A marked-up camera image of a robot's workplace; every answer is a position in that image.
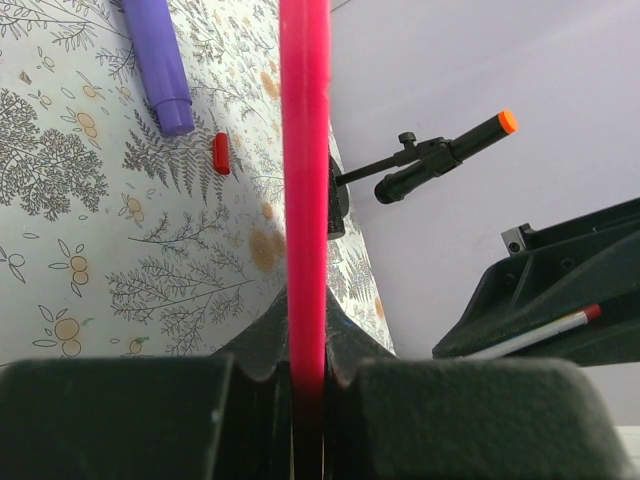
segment red object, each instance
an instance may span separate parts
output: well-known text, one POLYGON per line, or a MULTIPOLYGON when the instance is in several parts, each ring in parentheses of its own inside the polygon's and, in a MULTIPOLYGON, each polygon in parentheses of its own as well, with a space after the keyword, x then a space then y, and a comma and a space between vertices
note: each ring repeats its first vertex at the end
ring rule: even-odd
POLYGON ((591 320, 598 318, 600 315, 602 315, 602 309, 600 308, 600 305, 598 305, 597 303, 594 303, 593 305, 589 305, 588 307, 583 308, 582 311, 587 316, 587 322, 590 322, 591 320))
POLYGON ((213 139, 213 168, 220 175, 229 175, 229 137, 218 133, 213 139))
POLYGON ((287 295, 295 478, 322 478, 329 0, 280 0, 287 295))

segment red pen tip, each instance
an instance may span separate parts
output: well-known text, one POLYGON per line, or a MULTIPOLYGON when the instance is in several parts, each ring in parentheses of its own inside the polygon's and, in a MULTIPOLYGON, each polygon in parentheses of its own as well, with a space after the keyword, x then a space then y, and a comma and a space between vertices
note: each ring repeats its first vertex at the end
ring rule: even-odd
POLYGON ((588 307, 584 308, 582 311, 587 316, 587 322, 590 322, 591 320, 594 320, 598 318, 600 315, 602 315, 602 309, 600 308, 600 305, 598 305, 597 303, 594 303, 593 305, 589 305, 588 307))

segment white wall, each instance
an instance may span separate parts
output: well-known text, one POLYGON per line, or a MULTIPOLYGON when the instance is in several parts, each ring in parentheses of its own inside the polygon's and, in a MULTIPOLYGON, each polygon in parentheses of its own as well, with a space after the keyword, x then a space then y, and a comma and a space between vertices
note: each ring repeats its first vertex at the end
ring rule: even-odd
POLYGON ((351 0, 332 19, 347 168, 396 152, 405 130, 452 138, 504 108, 520 123, 398 204, 375 200, 382 175, 353 184, 400 356, 431 355, 507 255, 501 232, 640 196, 639 1, 351 0))

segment purple marker cap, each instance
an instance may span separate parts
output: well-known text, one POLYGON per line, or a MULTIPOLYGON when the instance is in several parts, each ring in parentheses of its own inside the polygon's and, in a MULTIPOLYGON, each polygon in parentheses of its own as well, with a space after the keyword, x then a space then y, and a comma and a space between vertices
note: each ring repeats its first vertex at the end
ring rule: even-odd
POLYGON ((167 0, 123 0, 136 60, 164 135, 194 130, 191 94, 167 0))

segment white pen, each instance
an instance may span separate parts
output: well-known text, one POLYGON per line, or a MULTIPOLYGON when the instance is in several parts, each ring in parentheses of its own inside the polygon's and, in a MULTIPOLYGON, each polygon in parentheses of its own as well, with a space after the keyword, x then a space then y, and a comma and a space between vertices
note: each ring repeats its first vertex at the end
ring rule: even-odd
POLYGON ((489 359, 503 357, 517 350, 533 345, 534 343, 541 342, 542 340, 546 340, 547 338, 566 332, 567 330, 571 330, 572 328, 579 327, 580 325, 586 325, 595 318, 598 318, 601 313, 602 310, 600 309, 600 305, 589 305, 582 310, 560 317, 557 320, 543 325, 542 327, 538 327, 527 333, 510 338, 502 343, 498 343, 462 358, 489 359))

